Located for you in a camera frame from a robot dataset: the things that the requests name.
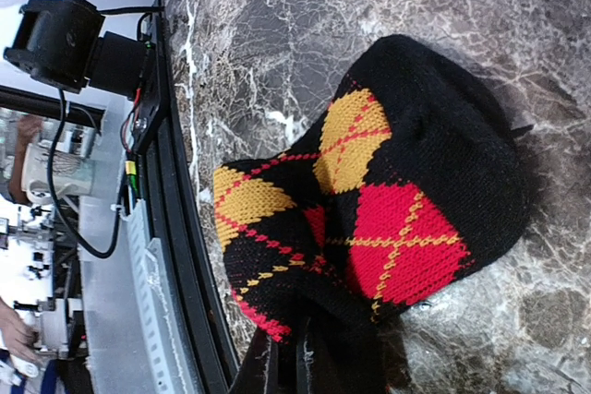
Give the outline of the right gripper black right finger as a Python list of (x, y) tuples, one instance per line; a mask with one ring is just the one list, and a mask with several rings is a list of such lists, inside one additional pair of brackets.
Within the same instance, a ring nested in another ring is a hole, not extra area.
[(297, 336), (295, 385), (297, 394), (341, 392), (336, 365), (311, 317), (303, 320)]

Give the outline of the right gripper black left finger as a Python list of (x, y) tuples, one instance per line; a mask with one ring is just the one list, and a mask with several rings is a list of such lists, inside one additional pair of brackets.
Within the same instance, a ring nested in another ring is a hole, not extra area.
[(265, 331), (256, 331), (229, 394), (278, 393), (278, 364), (278, 344)]

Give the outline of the black red yellow argyle sock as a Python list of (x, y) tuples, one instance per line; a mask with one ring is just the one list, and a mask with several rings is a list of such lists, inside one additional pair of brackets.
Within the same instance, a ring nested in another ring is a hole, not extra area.
[(340, 393), (383, 393), (380, 326), (506, 254), (528, 223), (505, 114), (475, 76), (395, 34), (349, 68), (289, 149), (227, 162), (214, 219), (232, 295), (279, 350), (296, 393), (311, 317)]

